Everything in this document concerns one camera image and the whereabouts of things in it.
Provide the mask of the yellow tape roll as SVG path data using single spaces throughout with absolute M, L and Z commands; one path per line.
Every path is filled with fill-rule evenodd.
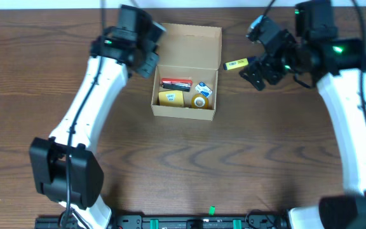
M 208 109 L 208 98 L 203 94 L 196 94 L 191 100 L 191 107 L 193 109 Z

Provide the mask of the cardboard box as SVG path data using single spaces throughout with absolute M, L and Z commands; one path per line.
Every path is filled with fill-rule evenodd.
M 211 121 L 217 108 L 217 85 L 222 51 L 222 29 L 199 25 L 166 24 L 161 39 L 152 90 L 151 107 L 155 116 Z M 183 92 L 184 107 L 160 106 L 158 93 L 169 91 L 161 86 L 162 78 L 185 79 L 193 82 Z M 195 86 L 206 83 L 212 89 L 208 109 L 193 109 L 191 100 L 198 94 Z

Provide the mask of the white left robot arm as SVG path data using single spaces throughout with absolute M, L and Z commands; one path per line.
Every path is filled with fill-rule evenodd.
M 36 191 L 63 206 L 39 217 L 36 228 L 110 228 L 112 209 L 101 197 L 104 172 L 95 153 L 116 97 L 132 73 L 153 73 L 165 28 L 146 11 L 121 5 L 118 22 L 92 41 L 84 80 L 48 138 L 35 138 L 29 156 Z

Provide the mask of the yellow highlighter with blue cap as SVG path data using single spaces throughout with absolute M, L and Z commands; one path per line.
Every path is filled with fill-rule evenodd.
M 245 66 L 249 65 L 249 63 L 251 63 L 253 60 L 255 60 L 255 56 L 226 62 L 223 64 L 223 68 L 226 71 L 230 71 L 233 69 L 245 67 Z

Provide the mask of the small white blue eraser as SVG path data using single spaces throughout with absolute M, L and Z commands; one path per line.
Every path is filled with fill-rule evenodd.
M 196 91 L 205 96 L 206 98 L 209 98 L 212 95 L 212 89 L 204 82 L 199 82 L 196 86 L 195 86 Z

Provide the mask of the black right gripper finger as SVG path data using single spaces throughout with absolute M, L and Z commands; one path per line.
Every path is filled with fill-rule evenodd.
M 262 80 L 262 77 L 258 73 L 250 72 L 246 69 L 243 69 L 242 71 L 240 71 L 240 76 L 244 80 L 251 83 L 251 85 L 258 91 L 262 91 L 266 87 L 265 83 Z
M 245 72 L 248 75 L 263 73 L 263 68 L 262 68 L 263 58 L 262 57 L 248 57 L 247 60 L 248 60 L 248 65 L 245 68 Z

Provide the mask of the yellow sticky note pad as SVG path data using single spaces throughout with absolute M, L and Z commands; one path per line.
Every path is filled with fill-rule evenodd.
M 159 92 L 158 100 L 160 106 L 184 107 L 184 95 L 179 90 Z

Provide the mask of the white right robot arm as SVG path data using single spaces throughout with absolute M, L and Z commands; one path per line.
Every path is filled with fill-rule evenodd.
M 264 54 L 240 76 L 257 90 L 285 75 L 311 76 L 332 121 L 342 162 L 344 194 L 318 204 L 268 214 L 267 228 L 366 228 L 366 27 L 357 11 L 360 37 L 339 39 L 330 1 L 295 6 L 295 32 L 280 28 L 266 14 L 253 21 L 247 38 Z

